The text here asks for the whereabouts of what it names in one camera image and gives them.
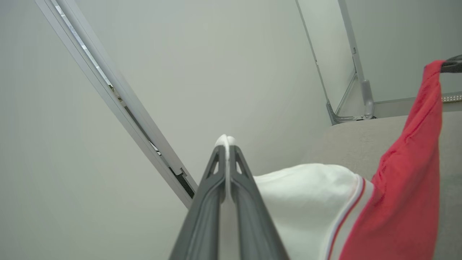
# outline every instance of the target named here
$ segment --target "red fabric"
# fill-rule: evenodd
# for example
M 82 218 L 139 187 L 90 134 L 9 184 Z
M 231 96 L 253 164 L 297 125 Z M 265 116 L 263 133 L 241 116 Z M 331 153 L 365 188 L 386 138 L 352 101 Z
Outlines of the red fabric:
M 438 233 L 442 123 L 439 72 L 424 70 L 419 94 L 399 139 L 382 156 L 374 192 L 344 245 L 341 260 L 430 260 Z

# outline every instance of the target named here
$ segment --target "gray upholstery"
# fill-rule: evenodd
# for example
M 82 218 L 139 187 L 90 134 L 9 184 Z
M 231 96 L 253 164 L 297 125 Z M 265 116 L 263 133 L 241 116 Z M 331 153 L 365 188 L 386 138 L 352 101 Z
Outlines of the gray upholstery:
M 371 180 L 380 157 L 399 137 L 407 116 L 330 127 L 303 163 L 343 165 Z M 434 259 L 462 259 L 462 112 L 443 113 L 440 135 L 440 219 Z

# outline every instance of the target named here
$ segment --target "metal bracket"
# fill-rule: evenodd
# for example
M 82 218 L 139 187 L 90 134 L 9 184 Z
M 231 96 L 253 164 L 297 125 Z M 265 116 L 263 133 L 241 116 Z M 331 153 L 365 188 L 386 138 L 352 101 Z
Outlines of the metal bracket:
M 462 55 L 447 59 L 441 65 L 441 73 L 462 73 Z
M 361 82 L 361 93 L 363 94 L 363 101 L 365 105 L 364 117 L 365 119 L 372 119 L 374 118 L 375 103 L 372 98 L 371 84 L 369 80 L 363 80 Z
M 351 121 L 364 120 L 364 116 L 354 116 L 354 117 L 337 116 L 334 110 L 332 109 L 332 106 L 330 105 L 330 101 L 327 101 L 326 107 L 327 107 L 327 112 L 329 113 L 330 122 L 332 123 L 332 125 L 351 122 Z

